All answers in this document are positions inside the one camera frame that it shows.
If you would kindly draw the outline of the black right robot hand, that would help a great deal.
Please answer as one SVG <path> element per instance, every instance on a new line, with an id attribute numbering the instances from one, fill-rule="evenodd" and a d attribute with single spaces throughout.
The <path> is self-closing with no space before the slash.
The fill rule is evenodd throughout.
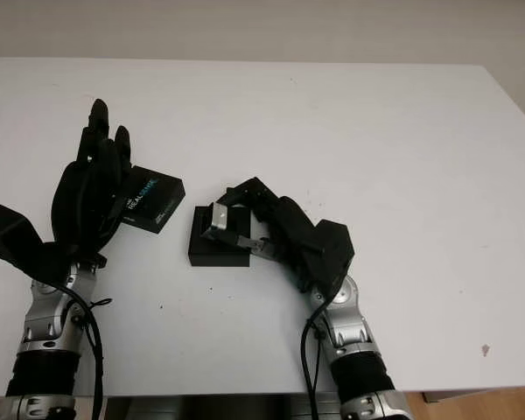
<path id="1" fill-rule="evenodd" d="M 253 240 L 229 225 L 230 210 L 246 208 L 269 228 L 269 237 Z M 247 249 L 251 253 L 292 267 L 301 277 L 300 289 L 312 286 L 326 297 L 336 290 L 343 269 L 336 264 L 334 246 L 342 228 L 330 220 L 314 224 L 287 196 L 275 195 L 259 178 L 250 178 L 226 192 L 209 207 L 201 236 L 213 242 Z"/>

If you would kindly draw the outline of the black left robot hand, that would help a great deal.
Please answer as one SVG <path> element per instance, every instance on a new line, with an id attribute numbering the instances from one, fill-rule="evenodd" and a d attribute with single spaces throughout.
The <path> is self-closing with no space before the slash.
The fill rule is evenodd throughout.
<path id="1" fill-rule="evenodd" d="M 76 159 L 62 173 L 52 201 L 54 242 L 72 261 L 95 261 L 118 229 L 130 175 L 130 133 L 109 137 L 109 109 L 94 101 Z"/>

